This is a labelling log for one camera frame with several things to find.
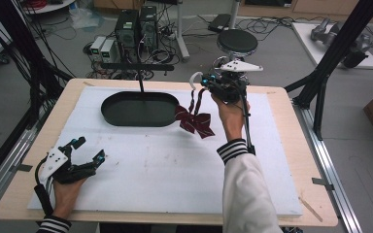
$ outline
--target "table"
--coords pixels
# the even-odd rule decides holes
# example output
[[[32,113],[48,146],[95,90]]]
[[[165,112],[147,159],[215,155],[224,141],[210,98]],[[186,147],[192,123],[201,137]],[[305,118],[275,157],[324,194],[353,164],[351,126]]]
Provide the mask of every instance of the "table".
[[[56,143],[68,116],[74,109],[81,91],[86,86],[137,87],[132,81],[105,81],[74,79],[70,81],[47,122],[36,138],[23,164],[36,166],[43,154]],[[190,89],[189,83],[145,82],[145,89]],[[312,178],[321,175],[298,123],[294,110],[283,88],[270,86],[249,86],[248,92],[266,93],[281,135],[288,166],[303,208],[303,216],[280,217],[283,226],[334,226],[338,220],[324,186],[312,183]],[[40,220],[44,213],[27,210],[35,185],[33,172],[17,172],[0,201],[0,219]],[[118,213],[118,212],[74,212],[70,220],[76,221],[118,221],[182,224],[222,224],[221,215],[161,214],[161,213]]]

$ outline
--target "gray floor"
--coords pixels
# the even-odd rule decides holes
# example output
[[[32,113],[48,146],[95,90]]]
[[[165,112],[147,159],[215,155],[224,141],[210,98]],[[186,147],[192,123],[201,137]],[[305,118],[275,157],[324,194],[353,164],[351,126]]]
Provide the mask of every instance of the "gray floor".
[[[67,18],[66,11],[42,16],[43,23],[54,23]],[[199,17],[184,20],[185,28]],[[71,19],[56,25],[56,35],[48,37],[51,48],[65,65],[77,76],[85,77],[90,72],[90,62],[83,47],[96,35],[110,34],[115,21],[102,19],[100,27],[78,29],[74,32]],[[205,23],[195,23],[188,33],[211,33]],[[179,63],[175,71],[164,76],[155,72],[152,81],[187,82],[197,71],[207,72],[214,59],[223,53],[216,46],[216,36],[205,38],[185,37],[190,52],[190,61]],[[42,48],[42,41],[37,42]],[[286,86],[308,74],[315,65],[298,41],[295,33],[278,27],[265,40],[259,42],[256,54],[248,62],[262,65],[264,71],[250,73],[252,85]],[[299,90],[289,94],[297,95]],[[28,86],[14,64],[0,65],[0,146],[9,136],[28,107]],[[373,70],[336,69],[327,85],[323,113],[322,135],[337,169],[363,232],[373,232],[373,127],[362,108],[373,99]],[[95,232],[95,223],[74,223],[72,232]],[[304,232],[344,232],[342,224],[333,228],[303,227]],[[33,232],[34,222],[1,221],[0,232]]]

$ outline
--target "white sleeve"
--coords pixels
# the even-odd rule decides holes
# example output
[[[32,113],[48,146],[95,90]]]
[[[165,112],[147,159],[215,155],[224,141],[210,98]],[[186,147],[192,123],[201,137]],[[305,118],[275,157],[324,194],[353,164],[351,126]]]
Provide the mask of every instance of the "white sleeve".
[[[261,166],[245,140],[233,140],[217,152],[225,163],[223,233],[282,233]]]

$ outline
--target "white board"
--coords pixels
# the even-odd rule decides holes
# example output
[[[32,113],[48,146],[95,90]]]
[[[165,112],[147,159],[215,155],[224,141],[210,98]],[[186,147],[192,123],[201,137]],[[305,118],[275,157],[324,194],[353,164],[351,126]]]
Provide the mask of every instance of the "white board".
[[[86,143],[72,153],[74,164],[90,161],[102,149],[107,154],[97,175],[85,182],[76,210],[221,214],[224,165],[216,149],[226,139],[209,92],[203,94],[200,113],[211,114],[216,136],[202,140],[178,121],[158,128],[108,124],[101,114],[102,102],[122,90],[86,87],[56,143],[64,146],[73,138],[86,137]],[[170,93],[182,106],[189,106],[190,91],[149,91]],[[299,216],[302,210],[268,98],[249,94],[248,99],[253,105],[252,140],[277,213]],[[41,209],[35,195],[28,208]]]
[[[311,40],[311,30],[316,28],[319,23],[300,23],[300,22],[293,22],[292,27],[295,30],[296,35],[301,40],[302,45],[304,46],[305,50],[310,55],[311,59],[314,61],[316,65],[320,63],[323,55],[326,53],[328,49],[321,41],[313,41]],[[333,25],[328,25],[326,27],[326,32],[328,32]],[[359,63],[355,68],[357,69],[373,69],[373,55],[371,52],[367,51],[365,53],[368,55],[361,63]]]

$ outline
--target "person's left hand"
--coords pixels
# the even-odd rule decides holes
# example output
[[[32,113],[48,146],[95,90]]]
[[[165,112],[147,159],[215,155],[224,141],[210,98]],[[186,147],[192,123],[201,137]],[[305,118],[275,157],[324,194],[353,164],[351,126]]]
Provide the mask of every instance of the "person's left hand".
[[[52,215],[67,219],[75,207],[81,186],[86,179],[79,180],[75,183],[61,184],[53,181],[55,192],[55,209]]]

